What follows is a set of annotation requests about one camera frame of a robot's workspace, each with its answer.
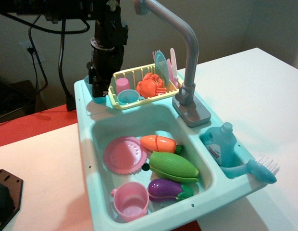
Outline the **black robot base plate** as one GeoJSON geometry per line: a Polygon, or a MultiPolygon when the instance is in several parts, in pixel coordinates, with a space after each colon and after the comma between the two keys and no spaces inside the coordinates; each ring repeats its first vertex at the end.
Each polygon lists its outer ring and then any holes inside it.
{"type": "Polygon", "coordinates": [[[0,169],[0,231],[21,208],[23,182],[14,174],[0,169]]]}

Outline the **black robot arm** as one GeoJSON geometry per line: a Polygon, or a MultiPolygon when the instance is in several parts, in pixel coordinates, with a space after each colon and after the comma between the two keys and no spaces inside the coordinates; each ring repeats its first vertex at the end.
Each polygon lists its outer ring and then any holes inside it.
{"type": "Polygon", "coordinates": [[[70,35],[89,31],[95,21],[95,34],[90,43],[93,60],[87,64],[92,97],[108,94],[112,76],[119,71],[127,44],[128,27],[121,21],[118,0],[0,0],[0,14],[31,28],[47,33],[70,35]],[[17,15],[44,16],[47,21],[62,23],[60,31],[36,26],[17,15]]]}

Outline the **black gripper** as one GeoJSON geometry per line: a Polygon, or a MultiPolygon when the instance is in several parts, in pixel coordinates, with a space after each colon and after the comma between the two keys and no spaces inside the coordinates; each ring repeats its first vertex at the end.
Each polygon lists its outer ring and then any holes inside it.
{"type": "Polygon", "coordinates": [[[107,48],[96,38],[91,38],[92,58],[86,64],[91,95],[94,98],[105,97],[112,81],[113,74],[120,71],[123,64],[124,45],[107,48]]]}

